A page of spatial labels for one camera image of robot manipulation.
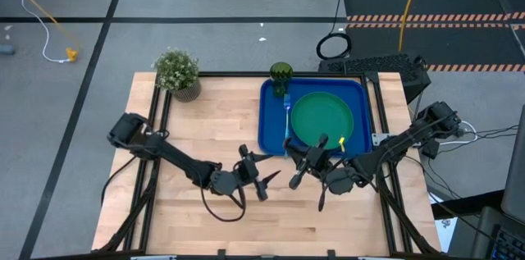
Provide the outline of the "blue plastic tray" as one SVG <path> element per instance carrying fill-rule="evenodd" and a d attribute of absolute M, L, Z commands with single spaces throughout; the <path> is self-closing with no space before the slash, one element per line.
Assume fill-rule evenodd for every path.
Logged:
<path fill-rule="evenodd" d="M 293 133 L 291 112 L 293 105 L 304 95 L 313 92 L 334 94 L 348 104 L 354 115 L 354 131 L 349 140 L 343 143 L 340 140 L 341 150 L 330 150 L 336 157 L 355 155 L 369 152 L 372 149 L 371 122 L 368 100 L 361 84 L 352 80 L 322 80 L 315 78 L 293 78 L 288 85 L 290 95 L 289 130 L 292 142 L 306 146 Z M 272 155 L 285 154 L 283 143 L 285 140 L 285 109 L 284 99 L 273 93 L 272 81 L 266 80 L 260 91 L 260 108 L 258 121 L 258 144 L 262 151 Z"/>

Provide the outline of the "white printed paper sheet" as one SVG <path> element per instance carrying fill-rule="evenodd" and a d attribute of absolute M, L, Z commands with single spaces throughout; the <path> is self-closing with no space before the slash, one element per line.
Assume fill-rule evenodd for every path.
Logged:
<path fill-rule="evenodd" d="M 441 245 L 441 251 L 447 253 L 450 248 L 454 230 L 457 224 L 457 218 L 435 220 L 438 238 Z"/>

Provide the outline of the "plant in striped pot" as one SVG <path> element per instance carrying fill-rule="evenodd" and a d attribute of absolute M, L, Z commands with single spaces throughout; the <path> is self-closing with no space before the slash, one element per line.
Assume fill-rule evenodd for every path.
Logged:
<path fill-rule="evenodd" d="M 199 60 L 186 51 L 168 49 L 152 64 L 157 73 L 156 86 L 179 102 L 194 101 L 202 91 L 199 80 Z"/>

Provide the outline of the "black hazard striped floor mat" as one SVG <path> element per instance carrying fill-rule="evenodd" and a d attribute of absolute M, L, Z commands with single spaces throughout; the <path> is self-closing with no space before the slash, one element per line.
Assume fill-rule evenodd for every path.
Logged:
<path fill-rule="evenodd" d="M 525 72 L 525 0 L 344 0 L 352 54 L 422 56 L 433 71 Z"/>

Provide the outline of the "green plastic plate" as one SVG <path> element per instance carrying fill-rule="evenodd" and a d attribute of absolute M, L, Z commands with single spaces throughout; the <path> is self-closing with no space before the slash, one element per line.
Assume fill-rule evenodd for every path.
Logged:
<path fill-rule="evenodd" d="M 354 131 L 354 115 L 347 103 L 334 94 L 313 92 L 301 97 L 292 107 L 294 135 L 308 146 L 316 146 L 327 136 L 325 149 L 341 150 Z"/>

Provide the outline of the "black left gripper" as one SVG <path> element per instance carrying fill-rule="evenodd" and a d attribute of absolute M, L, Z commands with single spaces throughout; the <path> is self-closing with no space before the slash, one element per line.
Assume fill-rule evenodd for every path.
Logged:
<path fill-rule="evenodd" d="M 253 151 L 249 151 L 245 144 L 239 146 L 239 154 L 242 160 L 234 165 L 234 174 L 238 179 L 239 186 L 244 187 L 246 185 L 254 183 L 258 200 L 261 202 L 267 200 L 268 184 L 273 178 L 275 178 L 280 173 L 280 171 L 276 171 L 267 176 L 266 178 L 260 180 L 258 178 L 259 171 L 256 167 L 256 162 L 267 160 L 273 157 L 273 155 L 256 154 Z"/>

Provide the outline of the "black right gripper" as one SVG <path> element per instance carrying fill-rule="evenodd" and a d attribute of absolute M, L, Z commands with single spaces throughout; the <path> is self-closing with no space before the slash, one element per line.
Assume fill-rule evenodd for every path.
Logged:
<path fill-rule="evenodd" d="M 331 152 L 325 150 L 325 146 L 328 141 L 326 134 L 321 134 L 319 140 L 315 146 L 301 146 L 294 144 L 291 137 L 287 137 L 284 140 L 283 148 L 285 153 L 292 157 L 297 155 L 304 157 L 304 168 L 296 171 L 289 181 L 290 189 L 297 189 L 301 184 L 301 181 L 305 173 L 312 176 L 324 176 L 332 167 L 330 162 Z"/>

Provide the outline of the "black perforated box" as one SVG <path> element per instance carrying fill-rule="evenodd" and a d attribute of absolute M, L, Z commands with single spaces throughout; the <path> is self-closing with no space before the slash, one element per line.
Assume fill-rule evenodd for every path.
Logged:
<path fill-rule="evenodd" d="M 324 60 L 319 63 L 318 71 L 342 75 L 366 72 L 399 73 L 407 103 L 411 103 L 431 83 L 426 61 L 421 56 L 408 53 Z"/>

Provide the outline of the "dark computer monitor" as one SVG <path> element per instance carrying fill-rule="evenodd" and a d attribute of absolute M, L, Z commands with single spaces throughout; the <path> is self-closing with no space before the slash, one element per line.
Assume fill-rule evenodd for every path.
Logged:
<path fill-rule="evenodd" d="M 501 208 L 525 225 L 525 104 L 518 123 Z"/>

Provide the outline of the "black aluminium table frame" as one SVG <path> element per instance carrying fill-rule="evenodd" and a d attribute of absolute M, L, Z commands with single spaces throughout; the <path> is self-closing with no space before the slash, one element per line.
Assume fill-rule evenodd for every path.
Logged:
<path fill-rule="evenodd" d="M 241 144 L 258 148 L 260 87 L 266 72 L 203 72 L 203 91 L 191 103 L 170 103 L 169 142 L 191 157 L 222 162 L 225 168 L 240 159 Z M 155 74 L 136 72 L 130 86 L 126 112 L 148 115 Z M 379 86 L 388 131 L 400 133 L 410 116 L 400 75 L 379 73 Z M 102 249 L 129 213 L 139 163 L 123 171 L 108 186 L 92 249 Z M 199 189 L 168 162 L 158 165 L 158 187 L 149 223 L 148 254 L 217 256 L 386 256 L 389 254 L 380 197 L 370 186 L 354 188 L 341 196 L 327 194 L 323 212 L 317 211 L 320 184 L 305 176 L 297 190 L 288 189 L 294 165 L 276 157 L 259 163 L 262 176 L 282 169 L 269 185 L 269 199 L 257 200 L 253 186 L 246 188 L 248 208 L 244 218 L 220 222 L 204 208 Z M 411 158 L 397 167 L 404 208 L 418 231 L 433 248 L 440 241 L 427 196 L 422 169 Z"/>

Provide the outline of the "black keyboard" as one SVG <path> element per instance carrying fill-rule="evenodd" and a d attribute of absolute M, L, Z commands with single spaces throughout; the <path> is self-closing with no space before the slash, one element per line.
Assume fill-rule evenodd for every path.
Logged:
<path fill-rule="evenodd" d="M 525 241 L 499 228 L 489 256 L 490 260 L 525 260 Z"/>

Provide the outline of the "green faceted plastic cup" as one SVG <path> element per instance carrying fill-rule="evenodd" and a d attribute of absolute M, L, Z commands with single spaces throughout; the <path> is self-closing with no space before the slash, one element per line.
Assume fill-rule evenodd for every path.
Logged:
<path fill-rule="evenodd" d="M 293 76 L 293 68 L 286 62 L 276 62 L 270 68 L 273 93 L 283 98 L 287 93 L 288 84 Z"/>

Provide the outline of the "black desk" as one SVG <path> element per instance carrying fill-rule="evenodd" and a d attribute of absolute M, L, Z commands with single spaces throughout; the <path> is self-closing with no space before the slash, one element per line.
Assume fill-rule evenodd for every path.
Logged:
<path fill-rule="evenodd" d="M 451 199 L 440 202 L 433 194 L 432 212 L 436 219 L 478 215 L 478 223 L 471 249 L 471 257 L 490 260 L 489 252 L 495 243 L 495 235 L 499 228 L 509 231 L 525 241 L 525 225 L 507 215 L 501 208 L 504 196 L 503 190 L 474 195 L 466 198 Z"/>

